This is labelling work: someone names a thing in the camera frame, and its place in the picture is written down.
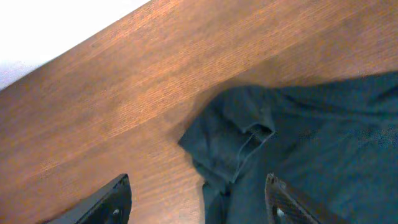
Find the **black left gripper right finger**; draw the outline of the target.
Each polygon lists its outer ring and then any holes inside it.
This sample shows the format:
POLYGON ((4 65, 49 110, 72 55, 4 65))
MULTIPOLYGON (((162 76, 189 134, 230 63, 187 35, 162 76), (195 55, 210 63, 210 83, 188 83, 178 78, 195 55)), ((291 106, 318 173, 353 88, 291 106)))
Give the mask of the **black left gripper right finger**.
POLYGON ((267 175, 267 219, 270 224, 334 224, 342 218, 307 194, 276 177, 267 175))

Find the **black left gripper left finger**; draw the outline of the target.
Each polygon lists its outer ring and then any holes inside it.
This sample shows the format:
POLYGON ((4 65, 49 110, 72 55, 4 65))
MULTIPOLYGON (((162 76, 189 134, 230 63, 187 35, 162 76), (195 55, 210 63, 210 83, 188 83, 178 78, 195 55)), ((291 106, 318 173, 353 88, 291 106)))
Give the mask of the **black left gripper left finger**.
POLYGON ((127 174, 120 174, 95 193, 46 224, 127 224, 132 192, 127 174))

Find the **dark green t-shirt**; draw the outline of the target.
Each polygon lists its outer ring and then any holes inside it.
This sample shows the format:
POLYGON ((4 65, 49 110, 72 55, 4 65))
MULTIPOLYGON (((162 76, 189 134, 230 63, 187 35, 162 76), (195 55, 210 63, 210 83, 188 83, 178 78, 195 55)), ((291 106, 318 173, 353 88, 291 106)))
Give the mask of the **dark green t-shirt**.
POLYGON ((266 223, 274 174, 349 223, 397 222, 397 73, 310 87, 241 86, 181 137, 207 223, 266 223))

